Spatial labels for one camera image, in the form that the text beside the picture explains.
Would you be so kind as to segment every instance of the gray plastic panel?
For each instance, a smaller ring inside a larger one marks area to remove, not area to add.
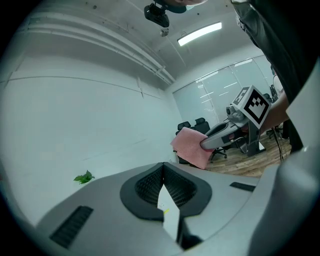
[[[206,240],[225,226],[245,205],[253,194],[250,191],[231,187],[233,182],[256,186],[259,178],[236,176],[200,170],[187,165],[172,163],[181,170],[205,180],[212,189],[211,200],[197,216],[185,218],[190,233]]]
[[[93,212],[70,245],[71,252],[94,256],[163,256],[182,252],[161,221],[137,218],[120,199],[125,181],[155,165],[91,181],[48,212],[37,230],[49,237],[78,206],[88,206]]]
[[[280,165],[272,196],[251,239],[250,256],[272,255],[309,216],[320,195],[319,154],[319,146],[305,147]]]
[[[266,210],[273,191],[277,168],[277,165],[273,165],[264,171],[250,198],[223,228],[206,241],[184,252],[183,256],[248,255],[253,233]],[[210,222],[203,220],[199,223],[201,228],[205,229]]]

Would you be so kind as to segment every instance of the white wall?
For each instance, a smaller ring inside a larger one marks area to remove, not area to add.
[[[31,224],[85,186],[73,179],[86,170],[98,179],[176,160],[170,142],[181,117],[159,78],[76,39],[21,42],[0,65],[2,81],[13,72],[1,98],[0,156]]]
[[[166,89],[166,92],[173,93],[214,70],[260,55],[263,55],[263,52],[253,43],[249,43],[239,48],[237,47],[235,50],[203,62],[191,70],[186,70],[176,79],[175,83]]]

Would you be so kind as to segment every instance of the black vent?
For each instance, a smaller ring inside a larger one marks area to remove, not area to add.
[[[68,248],[86,223],[93,209],[88,206],[79,206],[50,236],[58,245]]]
[[[154,172],[140,179],[135,184],[135,191],[141,199],[157,207],[159,193],[163,184],[164,182],[161,166]]]
[[[186,204],[197,193],[196,185],[189,179],[176,173],[166,165],[164,170],[164,185],[178,208]]]

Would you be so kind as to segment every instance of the black rubber pad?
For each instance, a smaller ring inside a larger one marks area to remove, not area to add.
[[[50,236],[58,245],[68,248],[93,212],[88,206],[79,206]]]
[[[239,183],[239,182],[233,182],[230,184],[230,186],[237,188],[237,189],[240,189],[240,190],[245,190],[245,191],[250,191],[250,192],[253,192],[256,188],[256,186],[243,184],[243,183]]]

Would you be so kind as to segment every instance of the glass wall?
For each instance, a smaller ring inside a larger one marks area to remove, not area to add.
[[[229,67],[225,67],[202,79],[207,90],[218,120],[227,118],[226,107],[233,101],[241,90],[241,86]]]
[[[266,80],[269,86],[274,84],[274,75],[271,72],[271,64],[267,60],[266,56],[260,56],[253,58],[255,63],[260,68],[261,72],[263,73],[263,77]]]
[[[173,96],[184,122],[188,121],[194,126],[196,119],[205,118],[210,127],[218,123],[210,95],[201,82],[193,82],[176,91]]]
[[[227,118],[226,107],[242,87],[254,85],[271,96],[271,64],[258,56],[224,67],[173,93],[182,120],[193,126],[195,119],[205,118],[210,127]]]

